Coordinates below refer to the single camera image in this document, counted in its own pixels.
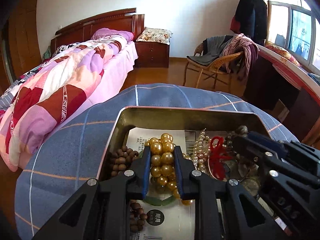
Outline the silver bangle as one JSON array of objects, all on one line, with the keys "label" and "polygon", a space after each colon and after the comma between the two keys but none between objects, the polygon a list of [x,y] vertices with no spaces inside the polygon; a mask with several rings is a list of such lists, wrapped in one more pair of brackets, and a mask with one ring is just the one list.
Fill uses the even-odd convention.
[{"label": "silver bangle", "polygon": [[224,160],[214,166],[211,170],[214,179],[228,181],[236,179],[242,181],[249,173],[254,170],[255,165],[252,163],[242,163],[237,160]]}]

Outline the red knot charm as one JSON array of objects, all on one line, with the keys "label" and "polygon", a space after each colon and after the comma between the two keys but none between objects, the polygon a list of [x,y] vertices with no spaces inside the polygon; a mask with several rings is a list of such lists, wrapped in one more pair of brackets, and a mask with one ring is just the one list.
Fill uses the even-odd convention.
[{"label": "red knot charm", "polygon": [[215,136],[209,144],[210,154],[208,155],[208,167],[210,174],[217,180],[223,181],[226,178],[226,172],[223,161],[232,160],[223,147],[224,138]]}]

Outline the silver wrist watch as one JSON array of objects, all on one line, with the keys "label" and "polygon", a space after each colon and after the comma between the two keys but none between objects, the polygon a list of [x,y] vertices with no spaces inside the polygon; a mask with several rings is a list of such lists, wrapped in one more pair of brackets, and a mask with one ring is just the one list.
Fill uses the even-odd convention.
[{"label": "silver wrist watch", "polygon": [[260,189],[260,179],[258,177],[246,177],[240,181],[240,184],[253,196],[257,197]]}]

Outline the dark desk with bedding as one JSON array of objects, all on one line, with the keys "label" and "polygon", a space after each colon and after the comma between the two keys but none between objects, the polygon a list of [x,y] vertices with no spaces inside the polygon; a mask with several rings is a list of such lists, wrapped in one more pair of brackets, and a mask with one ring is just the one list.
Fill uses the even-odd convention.
[{"label": "dark desk with bedding", "polygon": [[275,116],[301,142],[319,149],[319,84],[301,66],[258,46],[244,98]]}]

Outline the wicker chair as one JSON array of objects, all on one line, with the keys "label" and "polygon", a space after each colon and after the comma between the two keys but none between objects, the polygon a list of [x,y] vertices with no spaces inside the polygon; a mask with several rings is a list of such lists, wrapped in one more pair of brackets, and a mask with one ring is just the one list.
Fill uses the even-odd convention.
[{"label": "wicker chair", "polygon": [[[232,74],[228,73],[227,71],[223,72],[222,67],[227,63],[232,63],[238,59],[241,59],[243,57],[243,52],[231,54],[228,56],[222,56],[217,59],[215,59],[210,65],[203,66],[201,64],[198,64],[191,59],[187,58],[187,63],[184,68],[184,80],[183,80],[183,86],[185,86],[187,81],[187,70],[191,70],[193,72],[198,73],[197,81],[195,84],[195,88],[198,88],[200,79],[202,75],[206,75],[207,77],[204,80],[208,79],[214,79],[213,89],[216,88],[216,83],[219,81],[220,83],[223,83],[224,85],[227,85],[228,87],[228,93],[231,92],[231,86],[232,86]],[[218,78],[219,75],[226,75],[228,76],[227,81],[223,81]]]}]

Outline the pink patchwork quilt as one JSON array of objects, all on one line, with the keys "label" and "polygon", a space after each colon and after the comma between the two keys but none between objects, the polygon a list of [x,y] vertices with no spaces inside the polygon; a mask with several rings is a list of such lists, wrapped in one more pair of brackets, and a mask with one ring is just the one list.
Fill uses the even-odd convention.
[{"label": "pink patchwork quilt", "polygon": [[96,90],[105,64],[127,45],[120,35],[88,40],[50,59],[1,111],[1,158],[12,172]]}]

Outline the mauve garment on chair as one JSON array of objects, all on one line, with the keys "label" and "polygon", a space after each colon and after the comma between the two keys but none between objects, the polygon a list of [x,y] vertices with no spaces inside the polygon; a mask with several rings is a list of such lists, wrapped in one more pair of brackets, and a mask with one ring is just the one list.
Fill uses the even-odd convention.
[{"label": "mauve garment on chair", "polygon": [[247,82],[250,67],[255,64],[258,55],[258,45],[252,39],[244,34],[235,34],[223,49],[220,56],[228,56],[231,54],[243,52],[243,66],[238,73],[238,79],[244,83]]}]

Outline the window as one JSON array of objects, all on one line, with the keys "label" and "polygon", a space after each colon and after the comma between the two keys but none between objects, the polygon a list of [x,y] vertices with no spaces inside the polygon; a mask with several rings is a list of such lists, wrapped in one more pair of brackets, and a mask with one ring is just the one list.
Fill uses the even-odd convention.
[{"label": "window", "polygon": [[319,20],[305,0],[268,0],[267,41],[319,74]]}]

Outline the wooden nightstand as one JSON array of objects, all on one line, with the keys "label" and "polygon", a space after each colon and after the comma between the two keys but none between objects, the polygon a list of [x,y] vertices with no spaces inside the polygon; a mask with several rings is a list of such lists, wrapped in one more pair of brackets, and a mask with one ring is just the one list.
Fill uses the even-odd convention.
[{"label": "wooden nightstand", "polygon": [[168,68],[170,46],[158,42],[135,42],[135,68]]}]

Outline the grey garment on chair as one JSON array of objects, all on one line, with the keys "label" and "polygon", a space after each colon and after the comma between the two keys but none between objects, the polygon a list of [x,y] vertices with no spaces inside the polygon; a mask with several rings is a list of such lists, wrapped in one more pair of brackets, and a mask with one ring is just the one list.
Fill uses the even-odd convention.
[{"label": "grey garment on chair", "polygon": [[187,56],[192,61],[203,66],[210,65],[215,59],[219,58],[224,48],[229,44],[232,35],[213,36],[202,42],[202,56]]}]

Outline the hanging dark coats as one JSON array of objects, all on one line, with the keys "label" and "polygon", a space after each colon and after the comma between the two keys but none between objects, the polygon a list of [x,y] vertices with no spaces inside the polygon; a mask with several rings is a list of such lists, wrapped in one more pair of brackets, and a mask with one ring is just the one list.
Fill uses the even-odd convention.
[{"label": "hanging dark coats", "polygon": [[267,38],[267,5],[264,0],[240,0],[230,30],[263,46]]}]

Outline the bed with wooden headboard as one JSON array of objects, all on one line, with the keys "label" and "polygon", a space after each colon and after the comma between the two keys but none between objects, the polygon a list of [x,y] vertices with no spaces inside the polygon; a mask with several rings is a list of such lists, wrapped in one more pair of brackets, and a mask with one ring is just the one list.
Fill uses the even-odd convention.
[{"label": "bed with wooden headboard", "polygon": [[1,95],[1,158],[10,171],[25,168],[59,126],[119,92],[138,57],[144,18],[121,9],[56,32],[52,56]]}]

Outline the floral cushion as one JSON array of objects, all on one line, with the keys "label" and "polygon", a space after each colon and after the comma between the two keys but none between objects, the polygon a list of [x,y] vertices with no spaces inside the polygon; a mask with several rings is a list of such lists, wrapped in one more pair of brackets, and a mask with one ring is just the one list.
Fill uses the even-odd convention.
[{"label": "floral cushion", "polygon": [[170,44],[172,32],[165,29],[156,29],[145,27],[143,32],[136,39],[137,42],[157,42],[161,44]]}]

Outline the purple pillow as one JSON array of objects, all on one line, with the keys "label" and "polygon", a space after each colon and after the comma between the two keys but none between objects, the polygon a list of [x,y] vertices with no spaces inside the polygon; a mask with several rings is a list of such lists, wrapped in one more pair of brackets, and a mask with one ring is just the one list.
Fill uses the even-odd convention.
[{"label": "purple pillow", "polygon": [[120,35],[124,37],[127,40],[127,42],[133,41],[133,37],[134,37],[133,33],[129,31],[123,31],[123,30],[118,31],[118,30],[113,30],[109,28],[100,28],[93,34],[91,39],[97,40],[99,38],[103,38],[111,35]]}]

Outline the wooden wardrobe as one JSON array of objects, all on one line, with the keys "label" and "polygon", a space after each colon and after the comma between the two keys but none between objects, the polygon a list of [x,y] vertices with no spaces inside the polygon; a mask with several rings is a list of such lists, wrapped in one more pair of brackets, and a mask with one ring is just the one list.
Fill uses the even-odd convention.
[{"label": "wooden wardrobe", "polygon": [[1,30],[1,92],[41,62],[37,0],[20,0]]}]

